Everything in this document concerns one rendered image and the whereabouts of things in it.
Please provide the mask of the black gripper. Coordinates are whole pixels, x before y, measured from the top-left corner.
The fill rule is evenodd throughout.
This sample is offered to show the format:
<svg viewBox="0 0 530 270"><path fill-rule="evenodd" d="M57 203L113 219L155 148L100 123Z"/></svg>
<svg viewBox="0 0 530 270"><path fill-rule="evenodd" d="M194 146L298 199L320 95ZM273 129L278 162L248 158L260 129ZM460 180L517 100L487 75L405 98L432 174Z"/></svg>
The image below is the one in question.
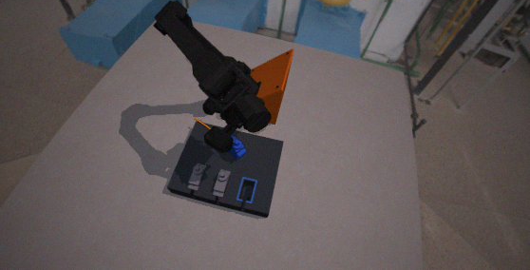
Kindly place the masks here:
<svg viewBox="0 0 530 270"><path fill-rule="evenodd" d="M244 129L247 128L239 120L236 113L232 108L228 108L224 111L224 117L220 116L222 120L227 124L223 129L219 129L216 126L213 126L205 135L204 142L217 150L219 153L225 153L230 150L233 143L233 138L231 135L234 131L243 126Z"/></svg>

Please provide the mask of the blue micro servo with orange cable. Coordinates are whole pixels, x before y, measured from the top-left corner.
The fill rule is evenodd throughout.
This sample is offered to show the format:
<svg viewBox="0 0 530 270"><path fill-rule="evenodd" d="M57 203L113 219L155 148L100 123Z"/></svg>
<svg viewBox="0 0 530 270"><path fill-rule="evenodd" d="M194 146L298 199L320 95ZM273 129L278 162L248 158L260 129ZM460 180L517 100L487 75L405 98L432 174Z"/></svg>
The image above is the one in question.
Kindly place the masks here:
<svg viewBox="0 0 530 270"><path fill-rule="evenodd" d="M198 121L199 123L201 123L202 125L206 126L207 128L211 129L211 127L209 127L208 125L204 124L203 122L201 122L197 118L194 118L194 119L196 121ZM228 152L237 161L242 156L244 156L244 154L247 152L247 150L244 148L244 145L241 143L241 141L239 141L233 134L231 135L231 137L233 138L233 143L234 144L232 145L232 147L230 148L230 150Z"/></svg>

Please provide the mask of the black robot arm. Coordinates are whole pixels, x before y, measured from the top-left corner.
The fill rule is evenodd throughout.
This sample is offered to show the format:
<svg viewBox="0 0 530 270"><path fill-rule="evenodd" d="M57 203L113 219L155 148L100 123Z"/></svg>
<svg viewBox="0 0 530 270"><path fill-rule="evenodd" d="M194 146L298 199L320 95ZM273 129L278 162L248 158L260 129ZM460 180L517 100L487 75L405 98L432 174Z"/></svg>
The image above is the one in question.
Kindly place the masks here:
<svg viewBox="0 0 530 270"><path fill-rule="evenodd" d="M179 0L170 0L155 19L153 27L168 34L192 64L200 90L209 96L203 104L206 114L224 117L224 111L232 108L249 132L258 132L271 121L272 114L256 97L261 81L257 83L243 62L220 53L193 28Z"/></svg>

